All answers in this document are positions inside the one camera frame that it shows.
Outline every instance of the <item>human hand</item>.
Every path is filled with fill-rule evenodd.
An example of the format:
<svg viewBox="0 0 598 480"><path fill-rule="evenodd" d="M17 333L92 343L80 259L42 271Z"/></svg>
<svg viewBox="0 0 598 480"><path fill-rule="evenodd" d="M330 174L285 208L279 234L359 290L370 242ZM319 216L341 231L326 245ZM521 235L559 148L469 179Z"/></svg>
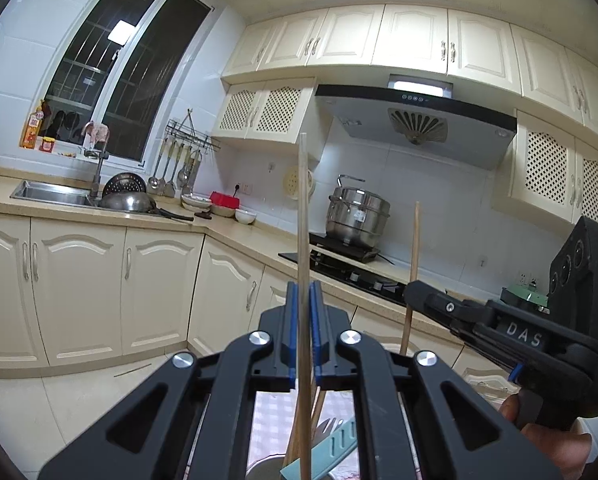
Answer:
<svg viewBox="0 0 598 480"><path fill-rule="evenodd" d="M518 396L511 395L504 400L499 413L514 422L519 413ZM526 424L521 433L557 465L564 480L576 480L581 476L592 449L592 436L589 433L551 430L538 424Z"/></svg>

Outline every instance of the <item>metal screw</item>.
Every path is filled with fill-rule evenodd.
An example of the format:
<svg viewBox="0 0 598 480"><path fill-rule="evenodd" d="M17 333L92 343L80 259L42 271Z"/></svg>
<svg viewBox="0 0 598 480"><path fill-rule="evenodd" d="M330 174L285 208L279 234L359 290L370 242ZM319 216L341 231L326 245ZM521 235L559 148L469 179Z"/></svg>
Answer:
<svg viewBox="0 0 598 480"><path fill-rule="evenodd" d="M356 345L361 341L361 334L356 330L344 330L339 338L347 345Z"/></svg>
<svg viewBox="0 0 598 480"><path fill-rule="evenodd" d="M432 366L437 364L437 354L429 350L424 350L417 354L417 363L421 366Z"/></svg>
<svg viewBox="0 0 598 480"><path fill-rule="evenodd" d="M270 336L268 332L264 332L263 330L257 330L253 332L250 334L248 339L253 345L257 346L264 346L270 342Z"/></svg>
<svg viewBox="0 0 598 480"><path fill-rule="evenodd" d="M188 368L195 362L195 358L188 352L180 352L172 356L172 364L175 368Z"/></svg>

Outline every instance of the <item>range hood vent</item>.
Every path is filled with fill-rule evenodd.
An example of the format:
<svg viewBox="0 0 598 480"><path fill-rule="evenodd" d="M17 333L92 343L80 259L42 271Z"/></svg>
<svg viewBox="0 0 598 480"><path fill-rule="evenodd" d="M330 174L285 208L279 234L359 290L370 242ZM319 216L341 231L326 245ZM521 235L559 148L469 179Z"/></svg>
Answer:
<svg viewBox="0 0 598 480"><path fill-rule="evenodd" d="M319 85L317 101L348 134L494 170L516 135L516 118L446 97L391 88Z"/></svg>

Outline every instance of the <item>cream cabinet door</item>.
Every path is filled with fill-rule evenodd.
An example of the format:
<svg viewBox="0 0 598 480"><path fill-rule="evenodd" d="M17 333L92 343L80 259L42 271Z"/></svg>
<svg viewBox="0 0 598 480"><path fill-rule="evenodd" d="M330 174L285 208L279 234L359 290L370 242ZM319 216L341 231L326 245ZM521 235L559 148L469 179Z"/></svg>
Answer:
<svg viewBox="0 0 598 480"><path fill-rule="evenodd" d="M598 133L598 68L571 50L567 51L583 108L583 124Z"/></svg>
<svg viewBox="0 0 598 480"><path fill-rule="evenodd" d="M452 367L457 375L496 409L519 387L508 382L508 373L474 350L463 347L461 354Z"/></svg>
<svg viewBox="0 0 598 480"><path fill-rule="evenodd" d="M258 94L245 138L294 144L314 85L311 78L266 82Z"/></svg>
<svg viewBox="0 0 598 480"><path fill-rule="evenodd" d="M565 47L511 25L524 97L583 123L581 97Z"/></svg>
<svg viewBox="0 0 598 480"><path fill-rule="evenodd" d="M305 65L327 12L310 10L280 18L259 69Z"/></svg>
<svg viewBox="0 0 598 480"><path fill-rule="evenodd" d="M0 368L48 366L30 271L30 218L0 215Z"/></svg>
<svg viewBox="0 0 598 480"><path fill-rule="evenodd" d="M206 237L188 325L201 354L220 352L250 325L264 265Z"/></svg>
<svg viewBox="0 0 598 480"><path fill-rule="evenodd" d="M186 340L203 241L202 234L127 230L121 280L124 354Z"/></svg>
<svg viewBox="0 0 598 480"><path fill-rule="evenodd" d="M377 339L386 350L399 352L402 323L381 317L374 312L359 307L352 318L352 328ZM448 366L456 361L462 346L445 339L428 335L418 330L410 332L407 355L412 356L420 350L431 350L437 354Z"/></svg>
<svg viewBox="0 0 598 480"><path fill-rule="evenodd" d="M255 72L279 21L268 20L246 27L223 70L223 76Z"/></svg>
<svg viewBox="0 0 598 480"><path fill-rule="evenodd" d="M511 195L572 221L575 204L575 139L537 118L517 113Z"/></svg>
<svg viewBox="0 0 598 480"><path fill-rule="evenodd" d="M121 355L126 229L32 219L32 286L50 365Z"/></svg>
<svg viewBox="0 0 598 480"><path fill-rule="evenodd" d="M263 86L263 82L232 85L217 114L212 136L243 139Z"/></svg>
<svg viewBox="0 0 598 480"><path fill-rule="evenodd" d="M445 74L448 10L386 5L372 64Z"/></svg>
<svg viewBox="0 0 598 480"><path fill-rule="evenodd" d="M365 5L328 9L321 30L313 41L308 65L370 65L383 7Z"/></svg>
<svg viewBox="0 0 598 480"><path fill-rule="evenodd" d="M448 10L448 74L521 94L510 24Z"/></svg>
<svg viewBox="0 0 598 480"><path fill-rule="evenodd" d="M579 139L576 145L576 200L572 223L581 215L598 222L598 151Z"/></svg>
<svg viewBox="0 0 598 480"><path fill-rule="evenodd" d="M291 277L286 276L271 267L266 267L261 280L261 286L259 287L259 292L257 293L255 308L252 311L252 319L250 319L248 332L257 329L262 312L285 303L286 287L288 282L292 281L294 280ZM348 313L348 319L352 319L356 309L352 303L340 300L330 294L323 295L323 303L345 310Z"/></svg>

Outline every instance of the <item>camera lens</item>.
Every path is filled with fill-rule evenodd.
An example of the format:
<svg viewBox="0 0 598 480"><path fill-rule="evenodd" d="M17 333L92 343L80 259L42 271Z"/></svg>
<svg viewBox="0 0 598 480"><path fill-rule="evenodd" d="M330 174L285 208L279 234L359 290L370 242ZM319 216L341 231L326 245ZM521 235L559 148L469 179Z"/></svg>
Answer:
<svg viewBox="0 0 598 480"><path fill-rule="evenodd" d="M550 279L550 293L553 293L557 289L557 281L559 277L557 276L556 272L553 272L552 277Z"/></svg>
<svg viewBox="0 0 598 480"><path fill-rule="evenodd" d="M568 278L570 277L570 269L572 268L572 260L570 259L570 255L566 256L566 259L563 260L563 265L561 266L561 285L565 285L568 282Z"/></svg>
<svg viewBox="0 0 598 480"><path fill-rule="evenodd" d="M583 242L579 240L575 245L575 268L581 265L583 261Z"/></svg>

